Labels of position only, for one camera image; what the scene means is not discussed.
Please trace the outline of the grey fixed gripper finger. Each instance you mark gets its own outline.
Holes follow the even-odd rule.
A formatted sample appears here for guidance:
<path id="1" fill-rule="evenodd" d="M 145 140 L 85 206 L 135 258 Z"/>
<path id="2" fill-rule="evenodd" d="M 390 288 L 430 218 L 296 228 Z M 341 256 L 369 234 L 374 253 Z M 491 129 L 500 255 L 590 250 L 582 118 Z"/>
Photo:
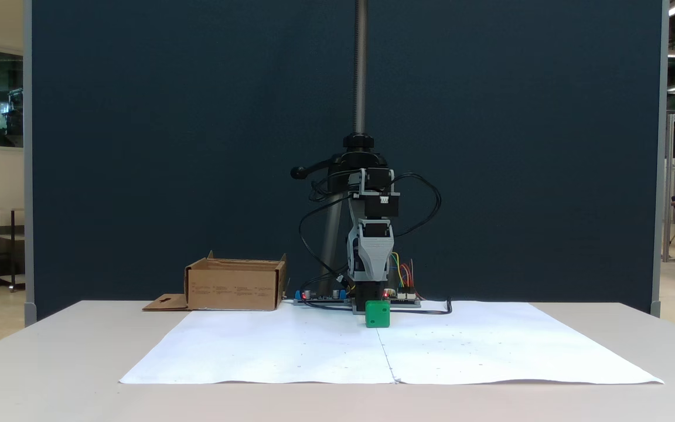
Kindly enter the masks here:
<path id="1" fill-rule="evenodd" d="M 364 226 L 354 226 L 347 236 L 347 274 L 352 281 L 367 281 L 362 242 Z"/>

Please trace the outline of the grey ridged moving gripper finger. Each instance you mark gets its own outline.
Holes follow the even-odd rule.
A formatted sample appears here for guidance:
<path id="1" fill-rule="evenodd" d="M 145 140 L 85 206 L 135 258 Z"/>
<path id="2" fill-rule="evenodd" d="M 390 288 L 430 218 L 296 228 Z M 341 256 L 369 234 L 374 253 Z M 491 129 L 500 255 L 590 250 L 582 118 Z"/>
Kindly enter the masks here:
<path id="1" fill-rule="evenodd" d="M 362 220 L 365 222 L 390 222 L 389 220 Z M 367 264 L 368 280 L 385 280 L 387 260 L 394 248 L 394 233 L 391 227 L 392 237 L 389 238 L 363 238 L 364 262 Z"/>

